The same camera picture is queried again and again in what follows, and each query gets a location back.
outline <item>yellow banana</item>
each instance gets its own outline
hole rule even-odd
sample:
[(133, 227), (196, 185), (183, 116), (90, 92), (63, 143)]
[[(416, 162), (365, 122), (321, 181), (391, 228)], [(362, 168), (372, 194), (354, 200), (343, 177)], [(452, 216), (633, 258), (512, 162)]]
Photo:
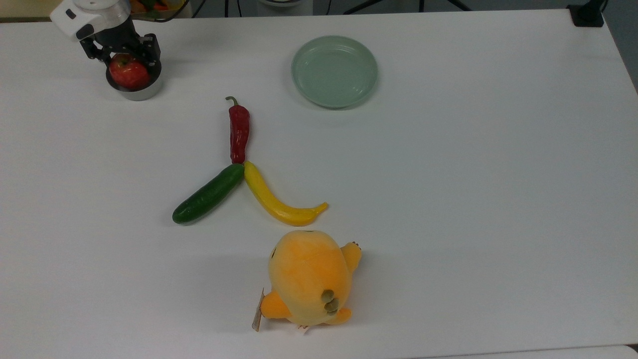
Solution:
[(272, 194), (257, 167), (248, 161), (244, 162), (244, 178), (257, 201), (271, 216), (285, 224), (308, 225), (328, 208), (326, 202), (314, 208), (294, 208), (282, 203)]

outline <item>green cucumber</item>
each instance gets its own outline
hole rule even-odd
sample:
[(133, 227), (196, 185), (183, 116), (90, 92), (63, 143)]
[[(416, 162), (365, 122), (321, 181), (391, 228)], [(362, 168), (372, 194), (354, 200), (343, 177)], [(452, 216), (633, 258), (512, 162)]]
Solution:
[(244, 165), (232, 164), (197, 190), (173, 212), (173, 222), (185, 224), (202, 218), (233, 190), (244, 178)]

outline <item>plush toy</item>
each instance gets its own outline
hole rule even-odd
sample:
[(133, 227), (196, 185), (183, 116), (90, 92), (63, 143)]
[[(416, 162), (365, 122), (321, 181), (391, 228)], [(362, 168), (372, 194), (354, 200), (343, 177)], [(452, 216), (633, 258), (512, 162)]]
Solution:
[(361, 249), (354, 242), (339, 248), (321, 231), (286, 234), (271, 253), (272, 291), (263, 298), (263, 316), (300, 326), (345, 323), (352, 315), (344, 305), (359, 259)]

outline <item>green plate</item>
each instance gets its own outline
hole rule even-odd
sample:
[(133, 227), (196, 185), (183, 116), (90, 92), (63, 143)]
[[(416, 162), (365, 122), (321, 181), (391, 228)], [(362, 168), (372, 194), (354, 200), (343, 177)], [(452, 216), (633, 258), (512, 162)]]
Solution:
[(317, 105), (339, 109), (356, 105), (374, 90), (375, 57), (360, 42), (344, 36), (311, 40), (292, 60), (297, 89)]

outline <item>red apple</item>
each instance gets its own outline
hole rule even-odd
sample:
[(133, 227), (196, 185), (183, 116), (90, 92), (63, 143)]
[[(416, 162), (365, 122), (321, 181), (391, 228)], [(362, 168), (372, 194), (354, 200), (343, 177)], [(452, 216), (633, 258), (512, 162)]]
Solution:
[(116, 84), (131, 90), (140, 89), (151, 80), (146, 66), (129, 54), (113, 56), (108, 71)]

